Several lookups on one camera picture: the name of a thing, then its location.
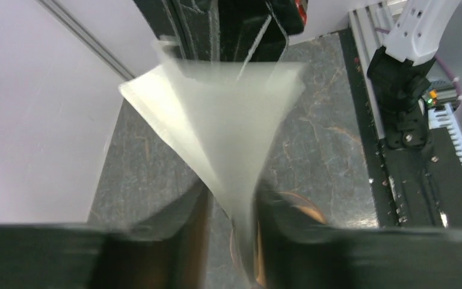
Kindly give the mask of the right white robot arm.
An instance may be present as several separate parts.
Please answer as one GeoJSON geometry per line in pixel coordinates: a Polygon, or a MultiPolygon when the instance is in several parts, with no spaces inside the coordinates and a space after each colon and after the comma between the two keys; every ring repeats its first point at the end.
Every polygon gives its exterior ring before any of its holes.
{"type": "MultiPolygon", "coordinates": [[[[430,87],[426,75],[437,61],[443,30],[457,1],[408,1],[383,44],[375,50],[367,76],[389,120],[388,138],[397,140],[417,99],[430,87]]],[[[290,36],[306,25],[301,1],[137,1],[159,41],[172,40],[174,56],[187,62],[190,76],[218,64],[210,85],[247,72],[266,89],[266,71],[278,62],[290,36]]]]}

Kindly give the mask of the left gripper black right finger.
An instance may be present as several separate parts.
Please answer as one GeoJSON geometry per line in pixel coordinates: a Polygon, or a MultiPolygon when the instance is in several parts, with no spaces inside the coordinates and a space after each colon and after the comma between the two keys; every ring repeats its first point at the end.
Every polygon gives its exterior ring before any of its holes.
{"type": "Polygon", "coordinates": [[[337,229],[267,182],[255,206],[265,288],[357,288],[350,244],[337,229]]]}

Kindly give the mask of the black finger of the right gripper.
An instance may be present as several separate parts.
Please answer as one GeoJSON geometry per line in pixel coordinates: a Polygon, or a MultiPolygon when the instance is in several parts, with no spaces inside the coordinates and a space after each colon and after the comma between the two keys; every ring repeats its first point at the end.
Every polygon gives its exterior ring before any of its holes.
{"type": "Polygon", "coordinates": [[[189,60],[220,58],[217,1],[134,0],[155,37],[172,39],[189,60]]]}
{"type": "Polygon", "coordinates": [[[307,22],[306,1],[220,1],[220,61],[276,62],[307,22]]]}

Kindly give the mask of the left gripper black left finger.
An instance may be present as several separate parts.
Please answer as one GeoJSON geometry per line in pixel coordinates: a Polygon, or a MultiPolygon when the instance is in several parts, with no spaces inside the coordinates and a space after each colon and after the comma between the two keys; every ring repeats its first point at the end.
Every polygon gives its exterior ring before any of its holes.
{"type": "Polygon", "coordinates": [[[211,192],[197,181],[128,231],[109,234],[89,288],[204,288],[211,192]]]}

